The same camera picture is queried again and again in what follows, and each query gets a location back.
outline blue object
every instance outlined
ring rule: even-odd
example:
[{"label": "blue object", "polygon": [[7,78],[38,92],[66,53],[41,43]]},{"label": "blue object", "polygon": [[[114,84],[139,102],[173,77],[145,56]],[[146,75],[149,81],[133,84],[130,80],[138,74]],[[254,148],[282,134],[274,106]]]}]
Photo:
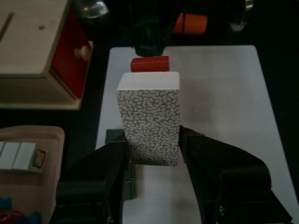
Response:
[{"label": "blue object", "polygon": [[13,209],[13,198],[0,198],[0,209]]},{"label": "blue object", "polygon": [[42,224],[42,215],[38,212],[29,216],[29,224]]}]

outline white block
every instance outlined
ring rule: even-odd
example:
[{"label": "white block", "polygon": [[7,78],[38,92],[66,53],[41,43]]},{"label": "white block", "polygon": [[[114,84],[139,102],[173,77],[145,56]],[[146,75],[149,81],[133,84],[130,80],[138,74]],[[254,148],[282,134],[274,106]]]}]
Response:
[{"label": "white block", "polygon": [[37,143],[22,143],[14,161],[14,170],[43,172],[49,151],[41,149]]},{"label": "white block", "polygon": [[135,164],[178,165],[180,90],[177,72],[123,75],[117,98]]},{"label": "white block", "polygon": [[0,170],[13,170],[19,146],[19,143],[5,143],[3,153],[0,157]]}]

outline orange object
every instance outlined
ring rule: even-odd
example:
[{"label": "orange object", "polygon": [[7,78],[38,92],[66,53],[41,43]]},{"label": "orange object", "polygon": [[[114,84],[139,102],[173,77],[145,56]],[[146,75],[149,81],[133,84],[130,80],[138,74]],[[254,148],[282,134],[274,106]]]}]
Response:
[{"label": "orange object", "polygon": [[204,35],[208,23],[208,16],[182,13],[174,27],[174,33]]},{"label": "orange object", "polygon": [[131,72],[167,72],[170,71],[170,57],[155,56],[135,58],[131,61]]}]

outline white speckled block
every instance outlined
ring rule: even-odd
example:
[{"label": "white speckled block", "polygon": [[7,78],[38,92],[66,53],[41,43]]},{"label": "white speckled block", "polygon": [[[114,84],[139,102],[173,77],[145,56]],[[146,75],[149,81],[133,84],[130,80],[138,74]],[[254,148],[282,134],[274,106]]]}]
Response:
[{"label": "white speckled block", "polygon": [[177,72],[123,75],[117,98],[135,164],[178,165],[180,90]]}]

